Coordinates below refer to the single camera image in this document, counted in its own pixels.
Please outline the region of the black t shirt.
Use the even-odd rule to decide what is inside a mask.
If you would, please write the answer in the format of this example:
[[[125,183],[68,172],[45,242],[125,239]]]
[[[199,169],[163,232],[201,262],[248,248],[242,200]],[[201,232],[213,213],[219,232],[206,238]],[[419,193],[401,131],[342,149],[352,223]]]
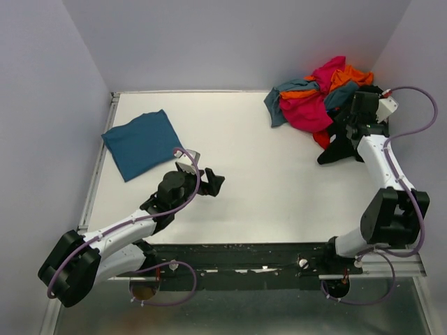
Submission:
[[[328,126],[327,132],[329,137],[334,136],[335,138],[317,158],[317,163],[319,165],[335,163],[350,157],[354,157],[358,162],[364,162],[357,151],[353,148],[351,141],[347,138],[346,126],[342,123],[342,118],[345,117],[351,109],[353,97],[354,94],[351,94],[340,107],[329,111],[332,124]]]

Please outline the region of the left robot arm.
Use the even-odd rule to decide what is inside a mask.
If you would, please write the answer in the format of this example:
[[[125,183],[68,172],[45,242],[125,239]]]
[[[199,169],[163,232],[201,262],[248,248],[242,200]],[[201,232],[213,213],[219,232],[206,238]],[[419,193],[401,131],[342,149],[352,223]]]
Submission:
[[[208,167],[198,173],[179,167],[167,172],[157,191],[125,219],[85,234],[64,233],[38,270],[47,296],[72,307],[113,276],[150,274],[155,259],[144,239],[164,230],[195,196],[217,196],[225,180]]]

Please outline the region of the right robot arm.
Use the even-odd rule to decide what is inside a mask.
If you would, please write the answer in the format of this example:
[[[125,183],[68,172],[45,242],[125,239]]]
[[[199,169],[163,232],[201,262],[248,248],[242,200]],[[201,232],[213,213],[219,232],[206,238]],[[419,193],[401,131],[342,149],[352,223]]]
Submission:
[[[332,250],[321,256],[331,274],[345,268],[347,258],[360,260],[372,251],[408,258],[425,240],[424,218],[430,204],[405,176],[391,147],[386,119],[398,104],[389,90],[378,94],[357,91],[347,111],[339,114],[346,137],[365,163],[377,192],[360,218],[358,228],[331,239]]]

